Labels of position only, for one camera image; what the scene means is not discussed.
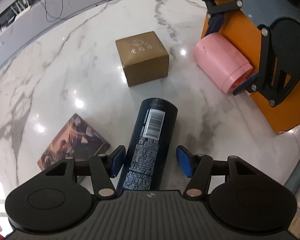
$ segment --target pink cup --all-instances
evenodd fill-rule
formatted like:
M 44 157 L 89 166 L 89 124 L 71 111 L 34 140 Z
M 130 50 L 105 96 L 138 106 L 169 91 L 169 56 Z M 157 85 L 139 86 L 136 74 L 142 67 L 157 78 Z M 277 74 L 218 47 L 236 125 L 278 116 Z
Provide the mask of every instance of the pink cup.
M 253 67 L 225 37 L 211 33 L 194 49 L 194 60 L 224 92 L 231 93 L 251 74 Z

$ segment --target cable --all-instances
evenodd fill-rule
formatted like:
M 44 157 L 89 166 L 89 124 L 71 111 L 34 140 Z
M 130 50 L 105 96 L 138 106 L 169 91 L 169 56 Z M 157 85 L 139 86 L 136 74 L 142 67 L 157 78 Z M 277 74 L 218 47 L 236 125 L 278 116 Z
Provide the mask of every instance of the cable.
M 48 13 L 48 11 L 47 11 L 47 1 L 46 0 L 44 0 L 44 4 L 43 4 L 43 2 L 41 0 L 38 0 L 38 1 L 41 3 L 41 5 L 43 6 L 44 10 L 46 11 L 46 20 L 47 20 L 48 23 L 53 23 L 56 20 L 65 20 L 65 19 L 67 19 L 67 17 L 60 18 L 61 15 L 62 15 L 62 12 L 63 12 L 63 0 L 61 0 L 61 3 L 62 3 L 61 13 L 60 13 L 60 15 L 57 18 Z M 49 21 L 48 20 L 48 15 L 49 15 L 50 18 L 52 18 L 54 20 Z

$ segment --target barcode label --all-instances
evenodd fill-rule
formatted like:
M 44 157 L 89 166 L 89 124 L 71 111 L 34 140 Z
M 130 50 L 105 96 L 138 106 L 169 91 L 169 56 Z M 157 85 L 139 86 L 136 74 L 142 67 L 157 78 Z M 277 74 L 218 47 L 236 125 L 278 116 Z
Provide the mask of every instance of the barcode label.
M 165 114 L 164 111 L 150 109 L 143 137 L 159 140 Z

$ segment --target white marble surface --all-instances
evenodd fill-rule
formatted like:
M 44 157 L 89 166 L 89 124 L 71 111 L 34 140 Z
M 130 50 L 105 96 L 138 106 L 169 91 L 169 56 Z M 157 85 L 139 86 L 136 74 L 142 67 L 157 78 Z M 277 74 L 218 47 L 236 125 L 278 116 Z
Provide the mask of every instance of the white marble surface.
M 73 113 L 111 149 L 127 147 L 141 101 L 150 97 L 178 108 L 163 189 L 188 182 L 176 162 L 179 144 L 216 160 L 238 155 L 283 184 L 300 158 L 300 126 L 275 135 L 248 95 L 225 95 L 193 62 L 205 13 L 201 0 L 115 0 L 55 27 L 12 59 L 0 71 L 0 201 L 40 172 L 38 158 Z M 147 31 L 170 53 L 169 75 L 129 88 L 114 41 Z

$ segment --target gold box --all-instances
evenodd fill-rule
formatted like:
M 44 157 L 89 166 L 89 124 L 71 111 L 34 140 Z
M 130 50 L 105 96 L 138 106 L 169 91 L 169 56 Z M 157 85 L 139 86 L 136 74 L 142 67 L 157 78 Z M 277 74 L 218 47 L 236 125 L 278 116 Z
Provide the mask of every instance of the gold box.
M 155 32 L 115 41 L 128 86 L 168 75 L 169 54 Z

